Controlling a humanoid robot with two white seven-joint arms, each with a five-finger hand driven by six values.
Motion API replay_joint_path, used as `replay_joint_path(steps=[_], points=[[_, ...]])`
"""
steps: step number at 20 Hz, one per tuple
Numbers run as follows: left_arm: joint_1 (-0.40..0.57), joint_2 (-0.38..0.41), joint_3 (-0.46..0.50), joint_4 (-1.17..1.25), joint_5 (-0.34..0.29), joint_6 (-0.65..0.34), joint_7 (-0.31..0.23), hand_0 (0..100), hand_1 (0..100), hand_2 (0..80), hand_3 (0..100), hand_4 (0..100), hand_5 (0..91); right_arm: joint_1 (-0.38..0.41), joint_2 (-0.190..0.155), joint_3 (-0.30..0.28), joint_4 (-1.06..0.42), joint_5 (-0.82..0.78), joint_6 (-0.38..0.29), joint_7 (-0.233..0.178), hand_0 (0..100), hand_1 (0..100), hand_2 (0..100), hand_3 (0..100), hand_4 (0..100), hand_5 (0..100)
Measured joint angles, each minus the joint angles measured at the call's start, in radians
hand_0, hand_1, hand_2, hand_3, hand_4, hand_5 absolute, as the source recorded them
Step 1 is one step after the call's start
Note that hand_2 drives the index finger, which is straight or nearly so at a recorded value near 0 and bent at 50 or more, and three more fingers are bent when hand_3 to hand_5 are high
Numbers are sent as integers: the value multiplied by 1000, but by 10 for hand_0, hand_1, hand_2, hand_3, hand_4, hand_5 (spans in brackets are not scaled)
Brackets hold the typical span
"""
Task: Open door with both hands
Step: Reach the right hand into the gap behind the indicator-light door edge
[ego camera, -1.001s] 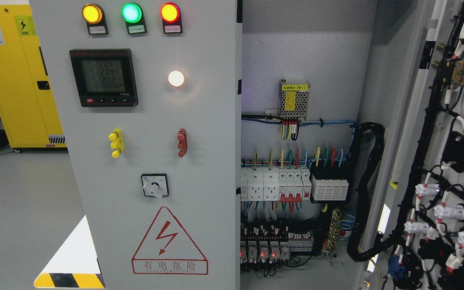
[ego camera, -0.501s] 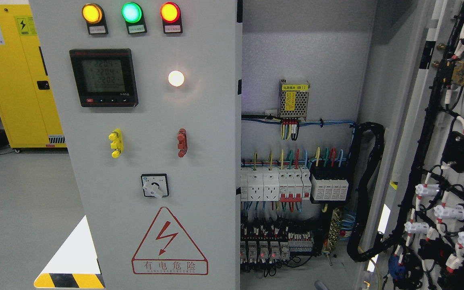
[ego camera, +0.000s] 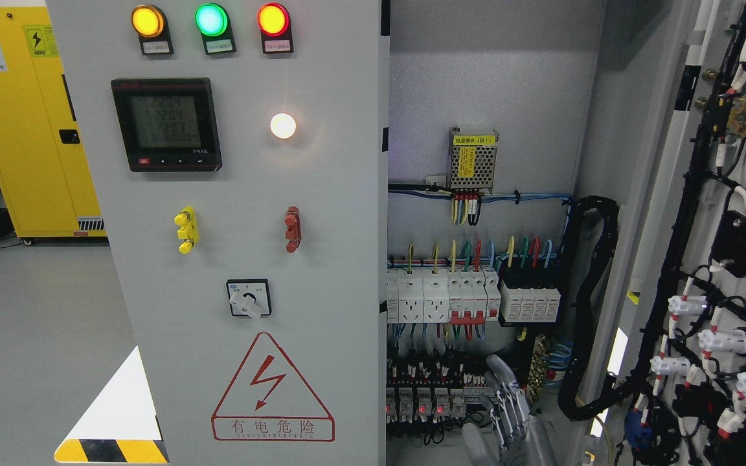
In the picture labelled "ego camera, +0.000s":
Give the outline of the grey robot hand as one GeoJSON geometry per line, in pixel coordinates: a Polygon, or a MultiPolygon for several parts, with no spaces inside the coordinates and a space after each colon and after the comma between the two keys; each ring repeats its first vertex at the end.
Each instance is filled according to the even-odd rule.
{"type": "Polygon", "coordinates": [[[462,436],[471,465],[556,465],[558,463],[547,429],[530,413],[526,392],[515,373],[496,354],[486,358],[484,378],[494,392],[494,401],[479,395],[497,435],[499,455],[495,456],[480,428],[464,425],[462,436]]]}

